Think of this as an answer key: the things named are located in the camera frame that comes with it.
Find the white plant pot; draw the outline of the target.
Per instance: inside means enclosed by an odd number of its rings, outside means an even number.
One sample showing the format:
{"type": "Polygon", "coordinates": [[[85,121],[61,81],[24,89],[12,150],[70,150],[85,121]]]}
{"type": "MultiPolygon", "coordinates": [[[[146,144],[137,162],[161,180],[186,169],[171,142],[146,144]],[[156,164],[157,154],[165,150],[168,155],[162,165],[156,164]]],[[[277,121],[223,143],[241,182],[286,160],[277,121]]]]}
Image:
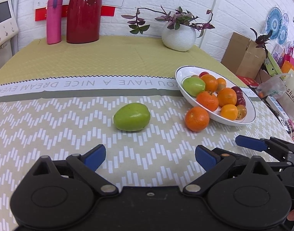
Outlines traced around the white plant pot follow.
{"type": "Polygon", "coordinates": [[[191,49],[196,41],[196,30],[191,27],[181,25],[178,30],[168,29],[168,23],[162,30],[162,42],[169,49],[186,52],[191,49]]]}

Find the red thermos jug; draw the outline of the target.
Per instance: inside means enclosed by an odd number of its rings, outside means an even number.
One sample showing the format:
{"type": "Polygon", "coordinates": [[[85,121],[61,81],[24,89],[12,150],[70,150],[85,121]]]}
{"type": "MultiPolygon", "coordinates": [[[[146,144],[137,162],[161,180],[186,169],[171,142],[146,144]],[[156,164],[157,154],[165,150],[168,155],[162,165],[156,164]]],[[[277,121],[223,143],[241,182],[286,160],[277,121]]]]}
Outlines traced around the red thermos jug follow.
{"type": "Polygon", "coordinates": [[[70,0],[67,9],[66,41],[71,44],[99,40],[102,0],[70,0]]]}

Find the small orange top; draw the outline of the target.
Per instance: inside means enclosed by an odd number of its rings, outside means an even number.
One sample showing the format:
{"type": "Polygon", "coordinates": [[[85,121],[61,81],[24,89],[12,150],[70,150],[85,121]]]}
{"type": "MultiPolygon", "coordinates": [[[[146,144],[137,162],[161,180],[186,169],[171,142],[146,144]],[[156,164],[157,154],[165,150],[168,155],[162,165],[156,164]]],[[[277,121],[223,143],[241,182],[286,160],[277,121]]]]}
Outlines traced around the small orange top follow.
{"type": "Polygon", "coordinates": [[[193,107],[185,115],[186,127],[194,132],[204,130],[209,125],[210,117],[208,112],[201,107],[193,107]]]}

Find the purple green plant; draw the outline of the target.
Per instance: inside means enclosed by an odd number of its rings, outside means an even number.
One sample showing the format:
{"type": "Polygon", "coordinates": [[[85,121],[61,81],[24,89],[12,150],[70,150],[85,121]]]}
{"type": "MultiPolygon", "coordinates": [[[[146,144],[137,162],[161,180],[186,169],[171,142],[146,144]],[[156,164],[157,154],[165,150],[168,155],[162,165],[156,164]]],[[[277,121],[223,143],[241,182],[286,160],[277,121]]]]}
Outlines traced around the purple green plant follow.
{"type": "Polygon", "coordinates": [[[168,30],[179,30],[181,26],[186,26],[200,32],[199,38],[202,37],[205,30],[215,29],[215,26],[212,24],[213,11],[211,9],[206,10],[206,14],[210,15],[210,19],[206,23],[199,23],[197,19],[198,16],[195,16],[189,10],[183,10],[180,6],[175,10],[175,12],[166,12],[163,6],[161,6],[161,11],[146,8],[138,7],[134,15],[121,15],[122,18],[127,19],[128,27],[130,28],[130,34],[144,34],[148,31],[150,25],[146,23],[146,20],[140,17],[141,10],[148,10],[150,12],[155,12],[161,14],[156,17],[155,20],[158,22],[166,23],[166,28],[168,30]]]}

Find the pink thermos bottle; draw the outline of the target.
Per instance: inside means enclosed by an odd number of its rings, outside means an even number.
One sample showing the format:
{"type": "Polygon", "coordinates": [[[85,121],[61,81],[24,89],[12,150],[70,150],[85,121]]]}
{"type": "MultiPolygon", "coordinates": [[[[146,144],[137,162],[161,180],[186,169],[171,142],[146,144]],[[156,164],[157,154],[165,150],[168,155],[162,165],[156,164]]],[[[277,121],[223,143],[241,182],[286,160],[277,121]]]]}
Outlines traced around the pink thermos bottle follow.
{"type": "Polygon", "coordinates": [[[61,41],[61,20],[63,0],[48,0],[46,8],[46,42],[56,44],[61,41]]]}

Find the small orange front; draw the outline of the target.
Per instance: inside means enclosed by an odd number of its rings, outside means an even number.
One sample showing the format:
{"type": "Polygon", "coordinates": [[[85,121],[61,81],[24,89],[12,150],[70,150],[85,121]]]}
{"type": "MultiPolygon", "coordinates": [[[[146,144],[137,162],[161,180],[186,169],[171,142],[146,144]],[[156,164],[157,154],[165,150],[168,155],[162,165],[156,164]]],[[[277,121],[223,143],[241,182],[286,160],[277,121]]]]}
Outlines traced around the small orange front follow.
{"type": "Polygon", "coordinates": [[[226,88],[226,80],[224,78],[217,78],[217,92],[220,92],[222,89],[226,88]]]}

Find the red envelope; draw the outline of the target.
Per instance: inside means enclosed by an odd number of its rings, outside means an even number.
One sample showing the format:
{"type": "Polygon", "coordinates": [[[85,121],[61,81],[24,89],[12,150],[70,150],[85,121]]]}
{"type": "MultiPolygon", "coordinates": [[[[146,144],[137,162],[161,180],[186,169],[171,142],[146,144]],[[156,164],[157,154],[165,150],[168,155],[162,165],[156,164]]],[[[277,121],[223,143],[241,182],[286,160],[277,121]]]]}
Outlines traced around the red envelope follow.
{"type": "Polygon", "coordinates": [[[243,77],[243,76],[239,76],[237,75],[237,77],[247,86],[251,86],[251,87],[258,87],[259,83],[257,83],[255,80],[248,78],[248,77],[243,77]]]}

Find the dark red plum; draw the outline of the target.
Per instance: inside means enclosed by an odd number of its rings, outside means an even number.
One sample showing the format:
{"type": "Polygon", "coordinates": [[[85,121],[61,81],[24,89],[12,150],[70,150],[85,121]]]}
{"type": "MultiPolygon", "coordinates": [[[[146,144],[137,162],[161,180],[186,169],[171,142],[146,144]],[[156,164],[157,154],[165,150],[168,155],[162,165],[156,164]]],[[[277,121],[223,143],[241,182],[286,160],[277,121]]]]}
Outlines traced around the dark red plum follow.
{"type": "Polygon", "coordinates": [[[242,89],[238,86],[233,86],[232,89],[235,91],[237,98],[242,98],[243,97],[243,92],[242,89]]]}
{"type": "Polygon", "coordinates": [[[237,101],[236,101],[236,104],[235,105],[236,106],[238,106],[238,105],[246,106],[246,101],[245,101],[245,99],[244,99],[244,97],[243,97],[242,94],[237,94],[237,101]]]}

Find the patterned tablecloth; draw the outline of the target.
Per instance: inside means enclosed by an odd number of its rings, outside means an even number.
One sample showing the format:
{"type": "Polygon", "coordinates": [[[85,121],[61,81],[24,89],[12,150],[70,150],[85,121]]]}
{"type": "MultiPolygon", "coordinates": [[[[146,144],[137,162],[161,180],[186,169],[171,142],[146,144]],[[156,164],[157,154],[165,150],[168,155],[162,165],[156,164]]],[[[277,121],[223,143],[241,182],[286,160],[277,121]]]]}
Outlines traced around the patterned tablecloth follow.
{"type": "Polygon", "coordinates": [[[195,161],[199,144],[252,156],[238,147],[237,135],[291,137],[267,106],[251,98],[256,119],[246,126],[210,121],[201,132],[184,124],[190,104],[175,72],[197,66],[242,82],[200,48],[166,48],[160,39],[102,37],[88,44],[34,40],[0,69],[0,230],[12,230],[9,200],[42,155],[63,160],[98,144],[107,149],[99,175],[124,186],[185,186],[203,174],[195,161]],[[151,114],[140,131],[115,127],[124,105],[142,103],[151,114]]]}

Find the large orange back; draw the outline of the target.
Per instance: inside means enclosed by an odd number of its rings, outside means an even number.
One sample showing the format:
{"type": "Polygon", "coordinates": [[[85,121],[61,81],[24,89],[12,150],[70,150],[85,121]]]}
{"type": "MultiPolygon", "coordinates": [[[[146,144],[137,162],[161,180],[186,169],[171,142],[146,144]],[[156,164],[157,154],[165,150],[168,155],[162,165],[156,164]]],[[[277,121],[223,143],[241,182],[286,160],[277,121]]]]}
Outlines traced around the large orange back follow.
{"type": "Polygon", "coordinates": [[[232,88],[223,88],[217,93],[217,99],[220,107],[228,104],[236,105],[237,94],[232,88]]]}

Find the beige tote bag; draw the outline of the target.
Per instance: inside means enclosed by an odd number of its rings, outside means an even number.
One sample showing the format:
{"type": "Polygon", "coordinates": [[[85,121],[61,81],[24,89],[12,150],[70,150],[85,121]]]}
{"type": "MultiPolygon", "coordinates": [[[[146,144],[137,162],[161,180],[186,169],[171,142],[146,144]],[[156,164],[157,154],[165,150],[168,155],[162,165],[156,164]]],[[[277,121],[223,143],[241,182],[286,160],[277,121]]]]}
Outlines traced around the beige tote bag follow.
{"type": "Polygon", "coordinates": [[[290,69],[289,74],[292,76],[286,76],[285,82],[285,93],[281,98],[278,99],[279,104],[288,115],[289,119],[294,123],[294,71],[290,69]]]}

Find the blue paper fan decoration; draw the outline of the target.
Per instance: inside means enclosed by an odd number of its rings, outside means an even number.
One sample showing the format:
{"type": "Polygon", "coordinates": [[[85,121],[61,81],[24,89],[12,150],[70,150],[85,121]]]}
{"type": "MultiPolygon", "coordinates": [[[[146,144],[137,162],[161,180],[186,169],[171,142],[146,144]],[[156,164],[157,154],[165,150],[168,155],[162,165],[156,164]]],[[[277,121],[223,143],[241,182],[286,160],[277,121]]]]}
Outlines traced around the blue paper fan decoration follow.
{"type": "Polygon", "coordinates": [[[279,45],[286,43],[288,38],[289,16],[282,13],[278,7],[274,7],[267,16],[265,33],[272,32],[270,40],[277,40],[279,45]]]}

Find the red yellow plum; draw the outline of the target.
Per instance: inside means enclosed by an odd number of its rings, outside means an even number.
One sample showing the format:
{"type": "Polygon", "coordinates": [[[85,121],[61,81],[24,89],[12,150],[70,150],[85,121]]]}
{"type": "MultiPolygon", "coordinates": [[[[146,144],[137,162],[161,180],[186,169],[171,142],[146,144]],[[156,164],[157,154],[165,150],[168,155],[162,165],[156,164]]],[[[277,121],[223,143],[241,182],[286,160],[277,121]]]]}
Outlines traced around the red yellow plum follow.
{"type": "Polygon", "coordinates": [[[238,120],[244,119],[246,117],[246,115],[247,115],[246,106],[240,104],[240,105],[237,105],[237,109],[238,109],[237,119],[238,120]]]}

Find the green fruit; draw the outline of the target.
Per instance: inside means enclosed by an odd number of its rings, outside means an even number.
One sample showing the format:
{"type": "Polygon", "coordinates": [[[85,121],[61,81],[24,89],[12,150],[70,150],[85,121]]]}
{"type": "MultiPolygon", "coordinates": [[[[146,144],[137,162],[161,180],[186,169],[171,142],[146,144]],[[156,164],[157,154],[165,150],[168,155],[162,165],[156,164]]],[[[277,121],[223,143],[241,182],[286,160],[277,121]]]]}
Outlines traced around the green fruit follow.
{"type": "Polygon", "coordinates": [[[150,122],[151,114],[142,103],[129,103],[120,108],[113,117],[115,127],[122,131],[143,130],[150,122]]]}
{"type": "Polygon", "coordinates": [[[191,96],[196,97],[205,91],[206,84],[199,77],[188,77],[182,82],[182,88],[191,96]]]}

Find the small orange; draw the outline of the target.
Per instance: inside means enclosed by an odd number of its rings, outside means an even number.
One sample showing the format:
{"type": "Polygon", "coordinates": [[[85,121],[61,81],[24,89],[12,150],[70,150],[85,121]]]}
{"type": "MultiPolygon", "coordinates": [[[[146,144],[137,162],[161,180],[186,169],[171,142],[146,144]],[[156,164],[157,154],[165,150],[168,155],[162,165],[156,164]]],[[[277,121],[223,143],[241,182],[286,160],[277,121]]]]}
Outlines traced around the small orange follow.
{"type": "Polygon", "coordinates": [[[217,92],[220,92],[222,89],[226,88],[226,80],[224,78],[217,78],[217,92]]]}
{"type": "Polygon", "coordinates": [[[193,107],[185,115],[186,127],[194,132],[204,130],[209,125],[210,117],[208,112],[201,107],[193,107]]]}

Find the large orange with stem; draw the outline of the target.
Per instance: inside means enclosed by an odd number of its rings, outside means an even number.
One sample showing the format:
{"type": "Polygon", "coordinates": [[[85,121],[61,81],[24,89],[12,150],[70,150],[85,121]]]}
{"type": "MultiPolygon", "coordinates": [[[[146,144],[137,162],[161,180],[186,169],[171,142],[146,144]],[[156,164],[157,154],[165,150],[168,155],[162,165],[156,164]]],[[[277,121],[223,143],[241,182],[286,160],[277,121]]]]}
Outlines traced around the large orange with stem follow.
{"type": "Polygon", "coordinates": [[[196,97],[196,101],[206,109],[214,112],[219,107],[219,102],[215,94],[209,91],[203,91],[196,97]]]}

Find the cardboard box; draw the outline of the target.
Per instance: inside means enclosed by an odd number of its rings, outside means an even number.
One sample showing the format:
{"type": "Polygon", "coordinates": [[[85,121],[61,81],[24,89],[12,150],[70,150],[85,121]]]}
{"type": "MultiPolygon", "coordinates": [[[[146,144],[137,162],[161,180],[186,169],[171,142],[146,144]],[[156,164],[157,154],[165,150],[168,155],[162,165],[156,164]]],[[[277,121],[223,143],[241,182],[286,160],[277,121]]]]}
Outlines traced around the cardboard box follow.
{"type": "Polygon", "coordinates": [[[253,40],[234,32],[221,63],[237,76],[254,79],[265,58],[263,48],[257,48],[253,40]]]}

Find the yellow orange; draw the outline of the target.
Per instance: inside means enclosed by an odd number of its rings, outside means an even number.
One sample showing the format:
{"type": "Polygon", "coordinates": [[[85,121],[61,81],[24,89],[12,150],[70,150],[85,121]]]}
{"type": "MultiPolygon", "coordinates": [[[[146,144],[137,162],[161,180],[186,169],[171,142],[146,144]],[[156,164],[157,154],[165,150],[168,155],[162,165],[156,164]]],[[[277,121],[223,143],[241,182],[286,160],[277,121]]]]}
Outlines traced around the yellow orange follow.
{"type": "Polygon", "coordinates": [[[221,107],[220,115],[230,121],[234,121],[238,117],[238,108],[232,104],[224,105],[221,107]]]}

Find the clear plastic bag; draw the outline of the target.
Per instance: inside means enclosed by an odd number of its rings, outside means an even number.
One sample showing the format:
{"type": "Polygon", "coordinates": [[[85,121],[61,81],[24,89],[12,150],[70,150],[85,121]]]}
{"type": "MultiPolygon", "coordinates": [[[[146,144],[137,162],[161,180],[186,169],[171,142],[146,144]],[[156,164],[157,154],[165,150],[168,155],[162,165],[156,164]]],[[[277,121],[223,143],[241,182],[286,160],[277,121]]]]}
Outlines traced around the clear plastic bag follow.
{"type": "Polygon", "coordinates": [[[293,74],[284,73],[271,77],[258,86],[256,89],[258,96],[261,99],[268,96],[274,97],[275,99],[281,98],[286,91],[286,81],[292,76],[293,74]]]}

